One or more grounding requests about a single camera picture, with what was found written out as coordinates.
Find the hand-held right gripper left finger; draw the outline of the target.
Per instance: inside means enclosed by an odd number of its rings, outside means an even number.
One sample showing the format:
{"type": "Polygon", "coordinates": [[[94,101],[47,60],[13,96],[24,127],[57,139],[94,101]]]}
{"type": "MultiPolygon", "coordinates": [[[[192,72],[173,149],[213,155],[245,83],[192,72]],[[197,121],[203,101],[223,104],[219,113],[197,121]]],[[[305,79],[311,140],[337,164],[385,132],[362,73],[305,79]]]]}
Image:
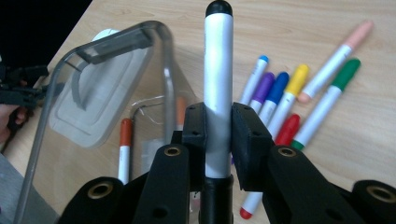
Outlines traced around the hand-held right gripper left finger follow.
{"type": "Polygon", "coordinates": [[[190,153],[191,191],[200,191],[204,184],[206,138],[205,104],[188,106],[185,111],[182,145],[190,153]]]}

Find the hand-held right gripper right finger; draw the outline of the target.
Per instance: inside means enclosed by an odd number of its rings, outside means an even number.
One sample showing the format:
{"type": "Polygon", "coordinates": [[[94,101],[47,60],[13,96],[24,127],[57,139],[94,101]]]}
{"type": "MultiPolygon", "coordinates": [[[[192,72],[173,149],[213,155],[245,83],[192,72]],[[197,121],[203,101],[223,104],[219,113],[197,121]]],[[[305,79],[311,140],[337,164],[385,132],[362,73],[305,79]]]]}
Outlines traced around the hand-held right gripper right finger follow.
{"type": "Polygon", "coordinates": [[[274,145],[271,134],[248,105],[232,105],[232,155],[240,189],[263,191],[265,163],[274,145]]]}

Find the red marker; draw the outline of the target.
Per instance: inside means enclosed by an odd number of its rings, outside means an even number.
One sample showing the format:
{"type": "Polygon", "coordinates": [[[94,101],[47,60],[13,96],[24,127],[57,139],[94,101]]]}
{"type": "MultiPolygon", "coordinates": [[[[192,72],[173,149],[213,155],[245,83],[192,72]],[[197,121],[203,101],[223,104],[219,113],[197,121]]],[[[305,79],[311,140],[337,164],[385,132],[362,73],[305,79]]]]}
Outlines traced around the red marker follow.
{"type": "MultiPolygon", "coordinates": [[[[289,145],[293,136],[297,134],[299,127],[300,116],[297,114],[290,115],[281,126],[281,129],[276,136],[275,144],[289,145]]],[[[259,203],[262,201],[262,195],[262,192],[250,192],[247,195],[239,210],[239,215],[241,218],[250,219],[254,215],[259,203]]]]}

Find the white plastic lid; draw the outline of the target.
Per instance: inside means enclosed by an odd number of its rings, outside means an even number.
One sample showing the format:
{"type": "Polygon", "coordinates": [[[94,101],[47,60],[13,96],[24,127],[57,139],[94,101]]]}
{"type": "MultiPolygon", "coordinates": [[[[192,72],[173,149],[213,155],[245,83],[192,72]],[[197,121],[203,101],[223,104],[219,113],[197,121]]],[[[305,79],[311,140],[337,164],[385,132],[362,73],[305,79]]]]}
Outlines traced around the white plastic lid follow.
{"type": "Polygon", "coordinates": [[[142,77],[152,54],[140,30],[115,32],[77,51],[67,62],[70,77],[50,111],[49,126],[83,148],[109,137],[142,77]]]}

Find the purple marker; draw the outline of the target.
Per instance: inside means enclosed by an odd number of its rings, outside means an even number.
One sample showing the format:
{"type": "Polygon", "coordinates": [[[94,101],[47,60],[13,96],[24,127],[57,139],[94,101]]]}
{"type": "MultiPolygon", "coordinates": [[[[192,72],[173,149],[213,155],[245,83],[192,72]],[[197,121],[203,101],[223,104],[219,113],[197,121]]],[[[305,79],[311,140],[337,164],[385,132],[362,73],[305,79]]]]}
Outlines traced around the purple marker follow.
{"type": "Polygon", "coordinates": [[[262,108],[262,105],[267,97],[267,94],[271,90],[274,82],[275,82],[275,75],[272,72],[267,72],[262,77],[249,103],[249,106],[256,113],[260,112],[260,109],[262,108]]]}

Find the black marker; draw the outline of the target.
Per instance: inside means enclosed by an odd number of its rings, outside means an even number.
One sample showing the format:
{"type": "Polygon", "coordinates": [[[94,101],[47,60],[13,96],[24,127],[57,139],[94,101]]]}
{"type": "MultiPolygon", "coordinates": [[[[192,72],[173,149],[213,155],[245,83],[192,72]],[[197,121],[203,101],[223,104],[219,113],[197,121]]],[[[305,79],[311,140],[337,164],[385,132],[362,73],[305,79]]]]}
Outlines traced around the black marker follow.
{"type": "Polygon", "coordinates": [[[233,9],[214,0],[205,11],[204,104],[205,183],[202,224],[231,224],[231,114],[233,91],[233,9]]]}

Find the dark orange marker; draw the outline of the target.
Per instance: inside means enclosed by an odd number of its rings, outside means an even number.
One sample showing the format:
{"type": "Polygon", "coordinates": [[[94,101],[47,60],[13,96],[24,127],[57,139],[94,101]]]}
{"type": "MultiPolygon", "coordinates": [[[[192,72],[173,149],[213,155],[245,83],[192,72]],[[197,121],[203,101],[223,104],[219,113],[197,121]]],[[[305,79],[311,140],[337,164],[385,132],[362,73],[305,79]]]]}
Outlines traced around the dark orange marker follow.
{"type": "Polygon", "coordinates": [[[132,130],[132,121],[130,119],[123,119],[120,124],[120,155],[118,168],[118,179],[123,184],[127,184],[129,181],[132,130]]]}

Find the clear plastic box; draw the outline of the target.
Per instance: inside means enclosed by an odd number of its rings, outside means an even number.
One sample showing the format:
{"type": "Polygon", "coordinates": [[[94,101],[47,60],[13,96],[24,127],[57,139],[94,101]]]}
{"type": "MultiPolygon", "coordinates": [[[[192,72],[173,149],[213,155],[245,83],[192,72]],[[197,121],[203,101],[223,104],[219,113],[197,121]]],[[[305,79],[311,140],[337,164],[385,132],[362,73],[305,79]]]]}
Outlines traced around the clear plastic box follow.
{"type": "Polygon", "coordinates": [[[55,224],[84,184],[117,176],[123,119],[133,123],[124,172],[147,172],[195,101],[159,21],[107,29],[70,50],[50,76],[13,224],[55,224]]]}

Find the yellow marker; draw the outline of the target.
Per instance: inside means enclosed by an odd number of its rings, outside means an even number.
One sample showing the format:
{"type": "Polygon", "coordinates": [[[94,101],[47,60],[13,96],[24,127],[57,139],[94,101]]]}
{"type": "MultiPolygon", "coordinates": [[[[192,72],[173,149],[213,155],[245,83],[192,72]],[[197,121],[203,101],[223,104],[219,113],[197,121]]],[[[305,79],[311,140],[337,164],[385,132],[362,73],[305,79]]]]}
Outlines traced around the yellow marker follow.
{"type": "Polygon", "coordinates": [[[280,98],[276,110],[267,126],[267,129],[272,135],[273,139],[277,138],[277,135],[279,134],[280,129],[287,118],[287,115],[292,109],[296,98],[300,94],[306,82],[308,73],[309,67],[306,64],[302,63],[298,65],[293,75],[291,76],[289,83],[283,90],[283,95],[280,98]]]}

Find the peach marker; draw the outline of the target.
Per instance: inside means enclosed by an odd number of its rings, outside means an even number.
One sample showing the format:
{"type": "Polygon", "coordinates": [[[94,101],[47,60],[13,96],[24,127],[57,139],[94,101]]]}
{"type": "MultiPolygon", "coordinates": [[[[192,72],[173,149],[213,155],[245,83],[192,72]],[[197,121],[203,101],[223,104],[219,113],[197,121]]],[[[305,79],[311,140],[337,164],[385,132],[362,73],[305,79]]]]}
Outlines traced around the peach marker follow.
{"type": "Polygon", "coordinates": [[[321,66],[313,78],[304,86],[297,97],[300,103],[306,104],[318,94],[351,53],[373,31],[374,26],[372,21],[363,21],[346,37],[327,62],[321,66]]]}

